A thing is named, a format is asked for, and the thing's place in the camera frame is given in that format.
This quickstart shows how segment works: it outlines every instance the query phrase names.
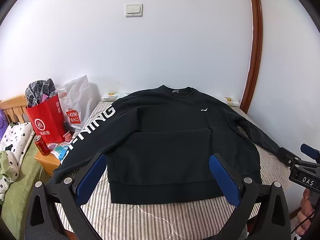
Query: black sweatshirt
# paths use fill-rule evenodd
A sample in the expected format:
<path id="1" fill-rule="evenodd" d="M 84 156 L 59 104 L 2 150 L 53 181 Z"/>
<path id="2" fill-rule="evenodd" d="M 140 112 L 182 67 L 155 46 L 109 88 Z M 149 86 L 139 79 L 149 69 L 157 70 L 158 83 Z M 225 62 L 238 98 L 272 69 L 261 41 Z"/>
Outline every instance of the black sweatshirt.
<path id="1" fill-rule="evenodd" d="M 238 129 L 242 127 L 247 138 Z M 279 146 L 225 103 L 193 88 L 166 86 L 118 99 L 69 146 L 49 183 L 107 156 L 112 203 L 160 204 L 222 196 L 209 169 L 219 153 L 240 175 L 261 183 L 256 143 Z"/>

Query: purple plush fabric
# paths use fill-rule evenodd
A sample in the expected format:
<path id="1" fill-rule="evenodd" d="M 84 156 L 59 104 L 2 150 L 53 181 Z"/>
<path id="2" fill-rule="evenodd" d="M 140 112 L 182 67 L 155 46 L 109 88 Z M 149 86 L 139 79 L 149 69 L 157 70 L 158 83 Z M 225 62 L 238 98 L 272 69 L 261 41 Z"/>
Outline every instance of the purple plush fabric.
<path id="1" fill-rule="evenodd" d="M 5 117 L 4 111 L 0 109 L 0 140 L 2 139 L 5 130 L 7 130 L 8 125 L 9 123 Z"/>

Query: blue gripper pad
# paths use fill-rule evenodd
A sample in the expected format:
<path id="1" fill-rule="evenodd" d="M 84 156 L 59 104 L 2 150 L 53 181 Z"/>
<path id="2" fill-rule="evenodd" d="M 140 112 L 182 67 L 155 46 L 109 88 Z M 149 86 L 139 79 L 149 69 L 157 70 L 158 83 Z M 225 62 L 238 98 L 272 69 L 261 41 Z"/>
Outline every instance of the blue gripper pad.
<path id="1" fill-rule="evenodd" d="M 237 207 L 241 201 L 240 191 L 237 184 L 233 181 L 216 156 L 210 156 L 209 167 L 229 204 Z"/>
<path id="2" fill-rule="evenodd" d="M 310 158 L 316 160 L 319 158 L 319 152 L 316 149 L 313 149 L 309 145 L 303 143 L 300 147 L 300 151 L 303 152 L 305 155 L 308 155 Z"/>
<path id="3" fill-rule="evenodd" d="M 84 205 L 89 201 L 106 167 L 107 158 L 104 154 L 101 154 L 76 189 L 76 203 L 78 206 Z"/>

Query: striped tablecloth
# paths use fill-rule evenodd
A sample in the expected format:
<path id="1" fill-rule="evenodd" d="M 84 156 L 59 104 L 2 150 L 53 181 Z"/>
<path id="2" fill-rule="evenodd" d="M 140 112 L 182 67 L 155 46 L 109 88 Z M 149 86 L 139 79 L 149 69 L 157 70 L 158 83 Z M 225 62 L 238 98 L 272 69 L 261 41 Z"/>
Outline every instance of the striped tablecloth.
<path id="1" fill-rule="evenodd" d="M 111 102 L 100 102 L 85 126 L 110 105 Z M 233 109 L 252 122 L 239 108 L 233 107 Z M 260 173 L 263 184 L 271 185 L 277 180 L 286 190 L 290 185 L 289 168 L 284 166 L 272 153 L 258 145 L 256 147 L 260 154 Z M 188 203 L 161 205 L 113 204 L 110 198 L 107 173 L 106 169 L 88 203 L 81 206 L 89 222 L 102 239 L 204 239 L 218 234 L 234 210 L 234 206 L 231 206 L 224 196 Z M 63 226 L 72 231 L 61 204 L 56 206 Z M 259 204 L 255 205 L 251 216 L 258 213 L 259 206 Z"/>

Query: table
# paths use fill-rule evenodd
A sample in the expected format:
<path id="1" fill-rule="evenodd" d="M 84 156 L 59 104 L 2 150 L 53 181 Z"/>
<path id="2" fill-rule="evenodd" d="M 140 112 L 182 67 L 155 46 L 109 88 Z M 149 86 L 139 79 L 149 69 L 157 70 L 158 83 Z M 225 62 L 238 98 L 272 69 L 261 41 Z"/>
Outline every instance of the table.
<path id="1" fill-rule="evenodd" d="M 36 161 L 40 162 L 44 170 L 52 177 L 52 172 L 59 167 L 60 161 L 52 154 L 49 153 L 47 156 L 43 156 L 39 151 L 34 157 Z"/>

